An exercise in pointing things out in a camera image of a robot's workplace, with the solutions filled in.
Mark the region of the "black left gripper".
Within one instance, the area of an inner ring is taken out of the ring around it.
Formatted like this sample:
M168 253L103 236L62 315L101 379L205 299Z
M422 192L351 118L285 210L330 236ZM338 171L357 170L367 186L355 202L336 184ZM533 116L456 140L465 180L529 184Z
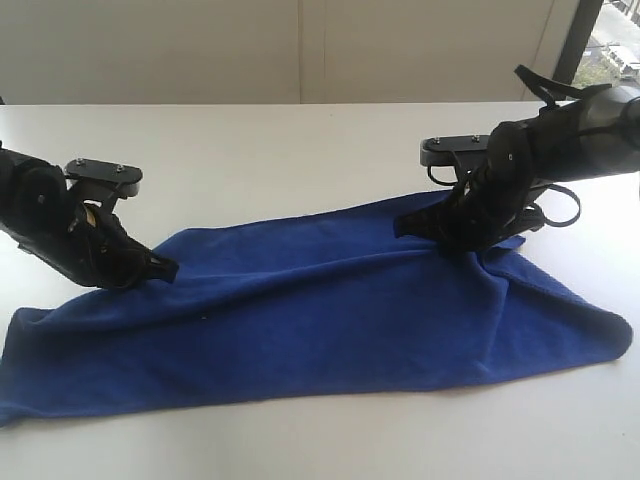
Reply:
M133 240L97 202L76 200L64 167L19 152L1 154L1 230L18 247L86 287L173 283L179 264Z

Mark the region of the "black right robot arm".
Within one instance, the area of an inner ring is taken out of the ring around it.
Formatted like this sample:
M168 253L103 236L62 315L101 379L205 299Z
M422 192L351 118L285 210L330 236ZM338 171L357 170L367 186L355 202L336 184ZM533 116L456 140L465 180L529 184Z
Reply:
M638 171L639 91L598 86L533 118L503 121L488 135L428 138L420 163L427 170L451 167L456 180L443 200L398 216L398 237L478 252L526 231L564 228L537 199L563 191L566 182Z

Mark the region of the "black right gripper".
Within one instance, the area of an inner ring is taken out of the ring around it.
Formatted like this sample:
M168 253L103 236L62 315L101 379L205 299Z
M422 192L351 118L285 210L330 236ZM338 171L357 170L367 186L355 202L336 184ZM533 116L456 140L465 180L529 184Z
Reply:
M522 123L502 122L491 133L486 157L441 203L397 216L396 238L414 236L451 251L481 251L500 242L522 212L535 172Z

